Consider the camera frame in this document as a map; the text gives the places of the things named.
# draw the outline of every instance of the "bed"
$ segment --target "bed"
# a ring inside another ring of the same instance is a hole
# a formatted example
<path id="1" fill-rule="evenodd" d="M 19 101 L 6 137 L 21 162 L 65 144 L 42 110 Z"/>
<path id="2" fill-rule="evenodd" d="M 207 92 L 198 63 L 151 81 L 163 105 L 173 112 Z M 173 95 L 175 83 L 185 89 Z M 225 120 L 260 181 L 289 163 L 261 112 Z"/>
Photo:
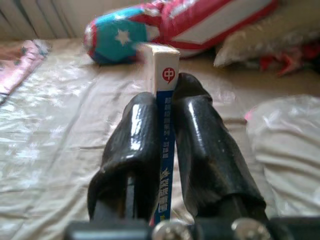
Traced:
<path id="1" fill-rule="evenodd" d="M 139 64 L 99 67 L 80 39 L 50 42 L 47 60 L 0 106 L 0 239 L 59 240 L 70 221 L 88 219 L 87 188 L 129 100 L 145 90 Z M 244 115 L 281 96 L 318 95 L 311 70 L 277 78 L 273 71 L 217 69 L 202 55 L 183 60 L 238 143 L 267 215 L 278 214 L 263 167 L 255 161 Z M 191 221 L 175 165 L 172 217 Z"/>

